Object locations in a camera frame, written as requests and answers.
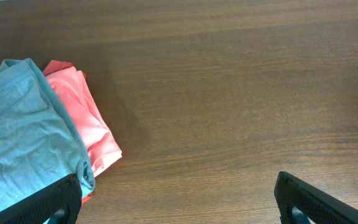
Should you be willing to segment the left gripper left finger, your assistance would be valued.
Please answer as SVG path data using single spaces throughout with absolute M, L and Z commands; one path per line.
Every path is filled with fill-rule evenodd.
M 82 191 L 76 174 L 69 174 L 0 211 L 0 224 L 75 224 Z

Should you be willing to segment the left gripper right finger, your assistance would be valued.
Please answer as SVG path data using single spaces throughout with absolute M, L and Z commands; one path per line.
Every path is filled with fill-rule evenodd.
M 278 173 L 274 196 L 282 223 L 358 224 L 357 209 L 287 172 Z

